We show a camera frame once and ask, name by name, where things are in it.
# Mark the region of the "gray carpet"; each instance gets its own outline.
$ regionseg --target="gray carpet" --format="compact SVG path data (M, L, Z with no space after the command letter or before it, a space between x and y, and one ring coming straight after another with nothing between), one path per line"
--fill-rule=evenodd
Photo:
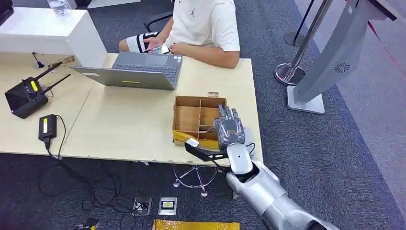
M26 1L15 0L20 6ZM252 59L265 164L280 177L281 184L299 205L341 229L406 229L392 194L338 89L333 87L323 94L325 115L290 111L286 107L286 87L276 82L272 71L276 65L290 61L296 52L282 40L283 32L300 21L294 2L235 2L241 56ZM145 31L142 25L145 18L169 9L166 0L148 0L90 9L89 12L107 50L117 52L120 39ZM318 54L312 43L303 66L311 66ZM66 161L87 177L106 177L100 167L101 161ZM55 198L41 195L36 188L36 177L50 164L47 157L0 156L2 229L70 229L87 217L100 219L102 229L119 229L121 214L109 207L92 209L86 190L57 169L43 181L47 191L75 186ZM243 201L230 199L231 191L223 175L210 186L209 196L202 198L200 191L172 187L170 165L146 167L122 161L104 161L103 164L106 171L120 175L123 194L154 198L153 215L137 218L135 229L150 229L152 220L157 217L160 196L179 198L179 212L169 219L237 221L243 230L265 229ZM112 186L108 179L103 181ZM97 191L100 197L108 194L111 197L109 191ZM130 205L126 199L121 203ZM124 226L128 227L129 217L124 217Z

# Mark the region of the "power adapter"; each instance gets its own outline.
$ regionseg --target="power adapter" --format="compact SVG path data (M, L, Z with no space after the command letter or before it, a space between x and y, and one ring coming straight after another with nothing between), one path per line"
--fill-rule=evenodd
M56 115L50 114L39 118L38 139L45 143L45 148L51 157L55 157L49 151L51 140L56 138Z

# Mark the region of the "antenna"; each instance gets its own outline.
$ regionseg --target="antenna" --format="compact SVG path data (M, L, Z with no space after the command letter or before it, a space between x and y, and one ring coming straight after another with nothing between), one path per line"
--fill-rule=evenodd
M61 83L61 81L65 80L65 79L68 78L69 76L70 76L70 74L64 76L61 80L55 82L53 85L51 85L51 86L49 86L48 88L46 88L46 89L42 92L42 94L45 94L46 92L50 91L52 88L54 88L56 85L58 85L59 83Z
M34 78L34 80L36 80L36 81L39 80L41 77L45 76L47 73L53 71L53 70L56 69L58 66L62 65L62 63L63 63L62 61L56 63L53 67L51 67L51 68L45 70L43 73L41 73L41 74L38 75L36 78Z

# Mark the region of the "yellow tape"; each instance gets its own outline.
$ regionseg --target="yellow tape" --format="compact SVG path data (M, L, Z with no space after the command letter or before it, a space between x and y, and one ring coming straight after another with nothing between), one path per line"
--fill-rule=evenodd
M197 141L199 141L199 145L205 149L217 149L218 148L218 142L215 140L199 140L187 133L182 133L179 131L172 130L172 135L173 138L177 141L185 142L189 140L190 138L193 138Z
M239 223L201 223L156 219L153 230L239 230Z
M124 83L135 83L135 84L139 84L139 81L130 81L130 80L124 80L122 81Z
M31 86L33 87L33 89L34 89L34 92L37 92L38 91L38 88L37 88L37 86L36 86L36 84L35 84L35 82L32 80L31 81Z

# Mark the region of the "speaker grille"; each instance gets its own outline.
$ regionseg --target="speaker grille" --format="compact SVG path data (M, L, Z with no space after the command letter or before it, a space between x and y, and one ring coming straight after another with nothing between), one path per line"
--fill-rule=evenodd
M344 73L347 70L350 69L350 65L346 62L341 62L338 63L335 67L334 67L334 72L336 73Z

